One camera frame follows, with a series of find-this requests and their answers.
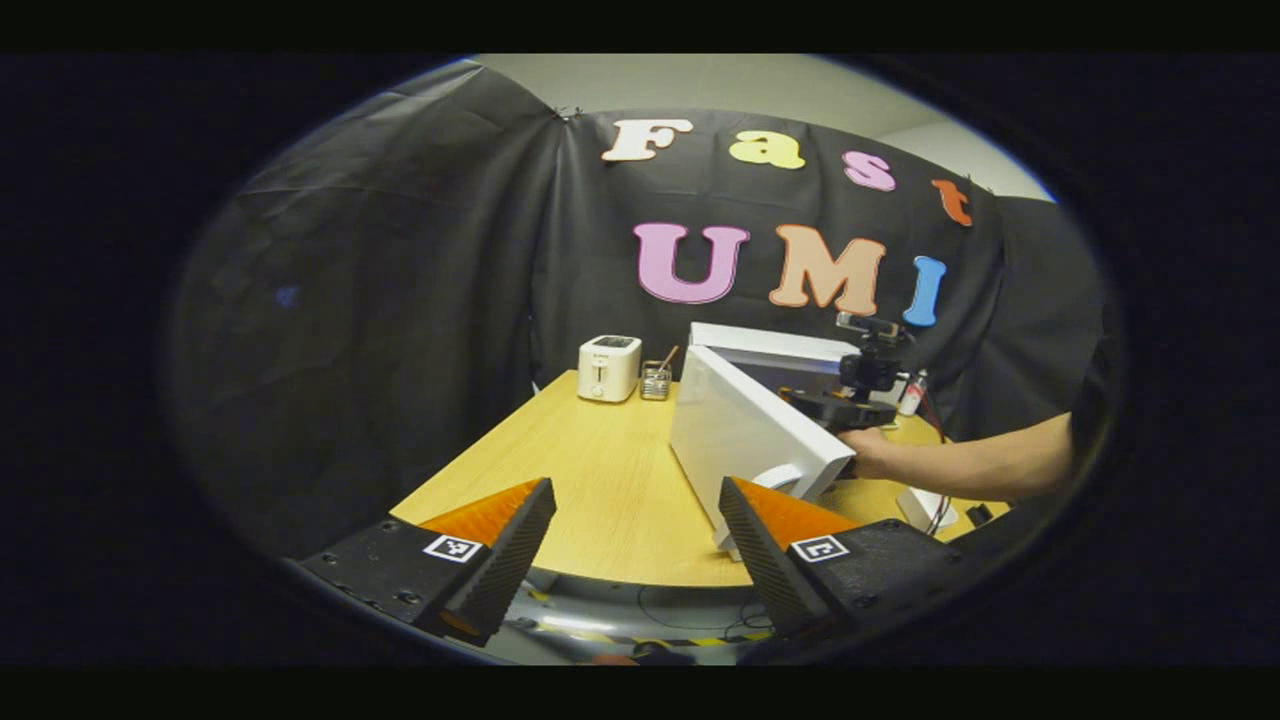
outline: white wall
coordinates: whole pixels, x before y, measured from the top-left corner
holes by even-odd
[[[900,129],[873,140],[969,176],[996,195],[1053,200],[1034,176],[1012,158],[952,120]]]
[[[813,55],[511,55],[472,60],[552,108],[700,108],[790,118],[892,145],[997,195],[1050,200],[992,143],[879,79]]]

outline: yellow letter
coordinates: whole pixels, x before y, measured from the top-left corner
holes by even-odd
[[[737,133],[741,142],[730,146],[728,154],[744,163],[768,163],[778,168],[795,170],[804,167],[800,156],[800,143],[788,135],[767,131],[745,131]]]
[[[808,305],[804,281],[809,278],[818,307],[829,305],[836,291],[844,287],[845,292],[836,301],[837,309],[854,315],[876,314],[876,275],[884,256],[883,245],[855,238],[840,254],[840,260],[832,261],[822,234],[810,227],[778,225],[778,236],[787,243],[787,260],[782,268],[782,283],[769,293],[774,305]]]
[[[658,147],[666,147],[676,140],[672,129],[680,132],[694,129],[694,123],[689,120],[618,120],[613,124],[618,128],[618,137],[613,141],[613,147],[600,155],[609,161],[648,160],[657,155],[649,150],[650,141]]]

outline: pink letter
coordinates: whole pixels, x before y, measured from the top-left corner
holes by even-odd
[[[712,242],[712,266],[703,282],[686,283],[676,277],[676,245],[689,234],[687,228],[645,223],[636,225],[635,233],[640,238],[640,287],[667,302],[687,305],[712,302],[728,293],[737,270],[737,249],[751,237],[739,228],[703,229]]]
[[[849,179],[864,187],[883,190],[888,192],[897,187],[893,176],[888,174],[888,163],[874,155],[865,152],[845,152],[845,174]]]

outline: hand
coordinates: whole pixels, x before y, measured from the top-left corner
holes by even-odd
[[[884,437],[883,430],[879,428],[849,430],[836,437],[858,454],[854,471],[859,478],[897,479],[893,477],[891,461],[896,446]]]

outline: floor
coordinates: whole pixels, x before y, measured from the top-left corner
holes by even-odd
[[[483,648],[500,662],[581,665],[657,641],[699,665],[735,665],[771,633],[755,591],[666,588],[561,575],[548,592],[522,585]]]

